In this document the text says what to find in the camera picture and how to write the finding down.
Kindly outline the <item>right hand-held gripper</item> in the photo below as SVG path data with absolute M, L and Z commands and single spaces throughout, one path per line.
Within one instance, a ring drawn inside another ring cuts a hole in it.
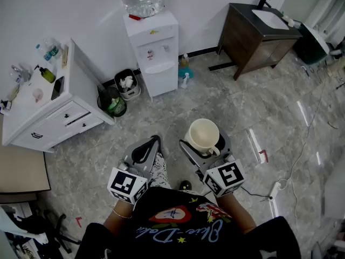
M 189 161 L 197 166 L 197 175 L 215 197 L 233 193 L 246 179 L 241 161 L 232 155 L 230 137 L 220 126 L 218 129 L 217 148 L 223 157 L 217 159 L 213 155 L 203 155 L 188 142 L 179 140 L 180 149 Z

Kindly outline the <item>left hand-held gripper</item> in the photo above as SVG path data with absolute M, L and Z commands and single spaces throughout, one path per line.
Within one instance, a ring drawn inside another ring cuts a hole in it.
M 107 185 L 115 198 L 132 205 L 148 189 L 156 154 L 162 154 L 159 135 L 152 135 L 138 144 L 134 149 L 126 149 L 122 161 L 112 169 Z

